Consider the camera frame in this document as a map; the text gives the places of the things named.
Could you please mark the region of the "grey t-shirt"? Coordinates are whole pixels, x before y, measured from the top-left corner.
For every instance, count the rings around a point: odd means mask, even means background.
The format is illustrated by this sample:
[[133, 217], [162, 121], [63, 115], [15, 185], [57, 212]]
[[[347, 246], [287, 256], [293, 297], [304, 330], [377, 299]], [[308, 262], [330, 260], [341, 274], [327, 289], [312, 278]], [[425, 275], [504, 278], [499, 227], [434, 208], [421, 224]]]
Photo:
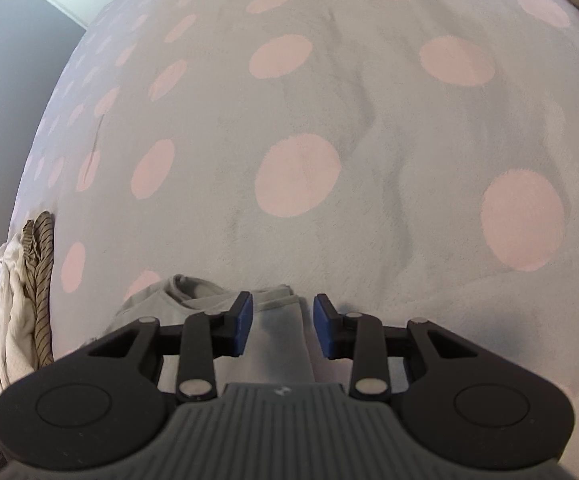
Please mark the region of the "grey t-shirt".
[[[136, 292], [117, 311], [100, 336], [139, 318], [152, 316], [163, 326], [178, 325], [198, 312], [229, 310], [235, 290], [176, 274]], [[338, 382], [346, 385], [350, 365], [323, 358], [306, 300], [288, 285], [253, 292], [254, 318], [244, 354], [237, 359], [216, 359], [217, 387], [230, 382], [293, 385], [303, 382]]]

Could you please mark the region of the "grey pink polka-dot bedspread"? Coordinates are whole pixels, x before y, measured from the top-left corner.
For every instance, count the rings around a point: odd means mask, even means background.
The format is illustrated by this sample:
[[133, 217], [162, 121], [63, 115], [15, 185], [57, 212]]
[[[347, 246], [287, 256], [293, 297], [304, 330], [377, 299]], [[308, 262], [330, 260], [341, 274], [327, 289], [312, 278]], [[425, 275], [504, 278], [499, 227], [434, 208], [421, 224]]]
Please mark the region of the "grey pink polka-dot bedspread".
[[115, 0], [40, 120], [62, 358], [176, 274], [422, 316], [558, 384], [579, 477], [579, 10]]

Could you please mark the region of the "brown striped garment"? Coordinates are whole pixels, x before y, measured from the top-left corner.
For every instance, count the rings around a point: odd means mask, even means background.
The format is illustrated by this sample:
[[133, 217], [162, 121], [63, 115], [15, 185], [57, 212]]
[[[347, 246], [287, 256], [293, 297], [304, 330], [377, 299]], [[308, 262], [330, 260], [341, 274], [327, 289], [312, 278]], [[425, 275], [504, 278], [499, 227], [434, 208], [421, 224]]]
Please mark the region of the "brown striped garment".
[[22, 231], [25, 295], [34, 308], [32, 340], [39, 367], [54, 362], [50, 292], [54, 265], [54, 214], [43, 211], [28, 220]]

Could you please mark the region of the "white textured garment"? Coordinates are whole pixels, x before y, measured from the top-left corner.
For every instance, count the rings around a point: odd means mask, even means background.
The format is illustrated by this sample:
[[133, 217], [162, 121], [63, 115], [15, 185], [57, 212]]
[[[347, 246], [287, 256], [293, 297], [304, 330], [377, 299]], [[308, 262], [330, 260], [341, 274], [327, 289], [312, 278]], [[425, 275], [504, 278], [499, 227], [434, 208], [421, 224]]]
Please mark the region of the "white textured garment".
[[20, 234], [0, 247], [0, 394], [38, 367], [35, 311], [25, 295], [25, 259]]

